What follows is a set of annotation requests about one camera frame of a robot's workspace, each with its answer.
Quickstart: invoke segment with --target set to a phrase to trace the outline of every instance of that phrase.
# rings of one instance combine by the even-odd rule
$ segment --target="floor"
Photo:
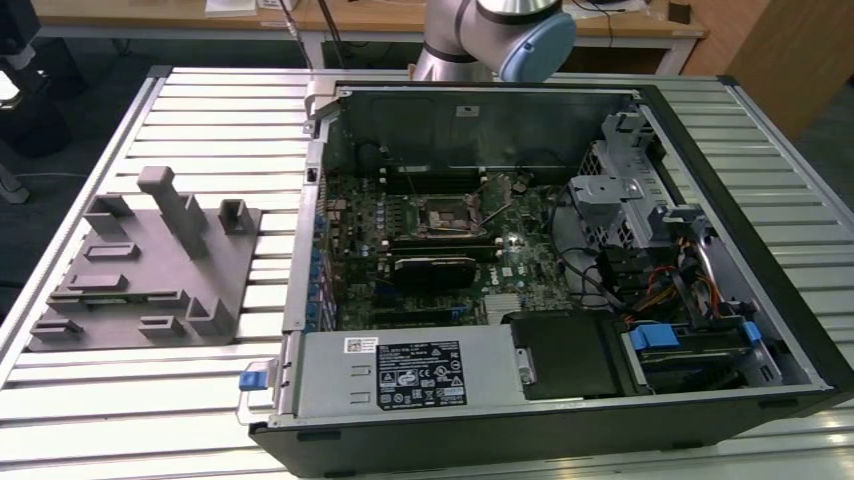
[[[49,51],[49,41],[40,45]],[[152,65],[299,67],[291,42],[135,41],[119,56],[108,40],[69,40],[69,49],[89,88],[59,103],[73,141],[57,154],[20,157],[0,143],[0,158],[17,174],[85,175],[107,145],[121,115]],[[350,68],[406,68],[418,58],[418,45],[350,44]],[[797,146],[846,203],[854,206],[854,87],[846,87]],[[31,191],[24,205],[0,202],[0,319],[39,261],[84,177],[27,176]]]

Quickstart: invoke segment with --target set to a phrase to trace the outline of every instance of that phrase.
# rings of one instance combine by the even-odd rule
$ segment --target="power supply label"
[[[376,387],[383,410],[466,405],[459,342],[378,345]]]

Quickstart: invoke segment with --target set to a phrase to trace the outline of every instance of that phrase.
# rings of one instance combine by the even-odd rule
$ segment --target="desk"
[[[196,40],[283,40],[282,13],[259,9],[254,17],[206,18],[204,0],[32,0],[44,25],[41,36]],[[654,6],[663,0],[654,0]],[[342,37],[347,41],[423,41],[424,6],[418,2],[330,0]],[[303,30],[311,61],[326,67],[322,45],[331,40],[316,0],[302,0],[294,18]],[[697,40],[706,35],[699,23],[682,25],[643,13],[613,15],[614,47],[667,51],[659,74],[678,74]],[[609,47],[605,17],[578,21],[581,47]]]

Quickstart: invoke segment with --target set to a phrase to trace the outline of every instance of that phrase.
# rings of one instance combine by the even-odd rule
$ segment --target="aluminum extrusion table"
[[[364,80],[404,80],[404,75],[347,72]],[[292,478],[250,440],[235,407],[238,373],[280,347],[310,78],[304,70],[152,69],[0,328],[0,480]],[[741,88],[715,78],[560,75],[551,81],[659,86],[843,354],[854,359],[854,216]],[[131,206],[148,205],[133,177],[145,165],[168,165],[178,190],[196,193],[203,207],[239,197],[264,211],[239,344],[21,353],[88,230],[81,210],[96,193],[123,193]],[[675,171],[674,177],[690,200],[687,181]],[[268,396],[254,392],[254,409],[270,406]],[[854,402],[777,421],[701,449],[394,477],[850,478],[851,407]]]

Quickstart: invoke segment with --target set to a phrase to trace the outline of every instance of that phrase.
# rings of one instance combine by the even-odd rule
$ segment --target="motherboard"
[[[390,170],[327,177],[336,329],[482,325],[571,308],[548,233],[560,187],[520,171]]]

